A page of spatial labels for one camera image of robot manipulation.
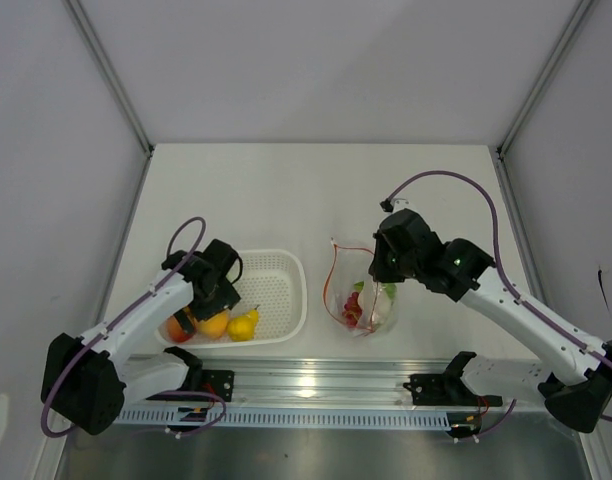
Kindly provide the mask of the orange fruit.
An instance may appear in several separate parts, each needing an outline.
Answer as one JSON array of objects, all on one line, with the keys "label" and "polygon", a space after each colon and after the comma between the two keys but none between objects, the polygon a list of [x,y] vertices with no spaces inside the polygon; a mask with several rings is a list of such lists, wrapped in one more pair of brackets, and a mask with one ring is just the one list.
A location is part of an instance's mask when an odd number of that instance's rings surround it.
[{"label": "orange fruit", "polygon": [[223,310],[209,319],[198,321],[197,332],[209,340],[218,340],[225,334],[229,321],[229,311]]}]

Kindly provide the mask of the white cauliflower with leaves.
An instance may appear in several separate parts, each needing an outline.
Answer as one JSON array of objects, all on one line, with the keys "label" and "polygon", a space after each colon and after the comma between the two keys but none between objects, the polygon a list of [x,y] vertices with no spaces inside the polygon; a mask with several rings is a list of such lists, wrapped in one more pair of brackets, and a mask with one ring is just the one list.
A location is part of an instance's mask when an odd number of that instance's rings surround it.
[{"label": "white cauliflower with leaves", "polygon": [[363,281],[353,285],[353,292],[359,293],[359,305],[363,314],[358,328],[374,333],[388,330],[397,319],[397,287],[392,283],[369,282],[365,286]]}]

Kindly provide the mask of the clear zip top bag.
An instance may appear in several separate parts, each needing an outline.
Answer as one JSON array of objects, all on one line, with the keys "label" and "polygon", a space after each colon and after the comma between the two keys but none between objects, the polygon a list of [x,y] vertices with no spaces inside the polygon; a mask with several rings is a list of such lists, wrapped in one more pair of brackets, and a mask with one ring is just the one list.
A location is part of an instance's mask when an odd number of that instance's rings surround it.
[{"label": "clear zip top bag", "polygon": [[332,264],[322,290],[326,312],[355,337],[385,334],[398,320],[397,286],[372,278],[371,248],[335,239],[331,244]]}]

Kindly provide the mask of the red grape bunch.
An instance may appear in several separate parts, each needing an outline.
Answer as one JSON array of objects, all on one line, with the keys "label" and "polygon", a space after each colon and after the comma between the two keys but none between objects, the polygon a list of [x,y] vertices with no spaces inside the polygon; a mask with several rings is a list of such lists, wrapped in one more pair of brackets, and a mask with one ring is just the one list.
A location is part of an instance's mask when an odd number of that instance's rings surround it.
[{"label": "red grape bunch", "polygon": [[342,309],[342,317],[349,328],[356,328],[363,314],[358,299],[359,293],[357,291],[351,293]]}]

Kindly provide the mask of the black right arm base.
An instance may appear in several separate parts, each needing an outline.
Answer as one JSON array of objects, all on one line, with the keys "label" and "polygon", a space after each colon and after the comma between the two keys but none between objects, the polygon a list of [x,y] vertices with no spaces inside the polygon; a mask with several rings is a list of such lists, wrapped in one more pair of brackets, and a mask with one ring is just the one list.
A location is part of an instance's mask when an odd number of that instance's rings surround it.
[{"label": "black right arm base", "polygon": [[446,374],[418,373],[403,383],[415,406],[465,408],[461,413],[448,413],[448,436],[454,443],[460,440],[477,441],[483,431],[483,419],[491,407],[502,407],[499,396],[478,396],[468,390],[459,379]]}]

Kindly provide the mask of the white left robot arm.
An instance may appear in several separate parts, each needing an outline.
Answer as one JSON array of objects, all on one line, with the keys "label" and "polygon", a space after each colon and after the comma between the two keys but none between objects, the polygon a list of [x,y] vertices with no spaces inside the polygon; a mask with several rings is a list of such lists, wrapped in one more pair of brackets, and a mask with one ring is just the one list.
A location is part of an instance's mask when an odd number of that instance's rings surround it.
[{"label": "white left robot arm", "polygon": [[41,428],[49,438],[54,411],[90,435],[106,430],[123,408],[143,400],[223,403],[205,383],[202,361],[179,346],[131,363],[130,357],[168,320],[193,335],[199,323],[240,301],[228,275],[243,260],[229,244],[213,240],[202,251],[168,253],[147,290],[112,320],[78,336],[58,335],[49,345],[40,399]]}]

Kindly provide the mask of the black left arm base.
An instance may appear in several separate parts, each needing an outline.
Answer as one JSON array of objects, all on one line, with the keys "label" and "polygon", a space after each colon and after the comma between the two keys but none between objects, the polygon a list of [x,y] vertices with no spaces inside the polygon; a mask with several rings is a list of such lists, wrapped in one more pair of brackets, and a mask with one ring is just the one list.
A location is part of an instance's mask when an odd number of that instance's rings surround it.
[{"label": "black left arm base", "polygon": [[176,437],[187,437],[212,428],[224,419],[227,403],[232,399],[234,373],[226,370],[208,370],[202,374],[200,384],[191,390],[180,387],[174,391],[165,391],[151,397],[148,401],[188,402],[189,406],[180,406],[177,413],[181,415],[176,425],[167,425],[165,432]]}]

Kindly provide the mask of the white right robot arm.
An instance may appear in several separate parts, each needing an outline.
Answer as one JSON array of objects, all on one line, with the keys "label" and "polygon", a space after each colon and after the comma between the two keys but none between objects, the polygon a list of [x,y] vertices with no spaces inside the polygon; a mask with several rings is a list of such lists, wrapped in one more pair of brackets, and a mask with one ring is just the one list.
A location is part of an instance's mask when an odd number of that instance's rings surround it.
[{"label": "white right robot arm", "polygon": [[541,403],[560,423],[591,433],[612,399],[612,340],[572,325],[519,291],[500,262],[465,239],[443,242],[424,219],[385,203],[369,267],[380,283],[415,280],[493,321],[528,348],[536,362],[461,352],[446,368],[444,395],[454,403],[493,395]]}]

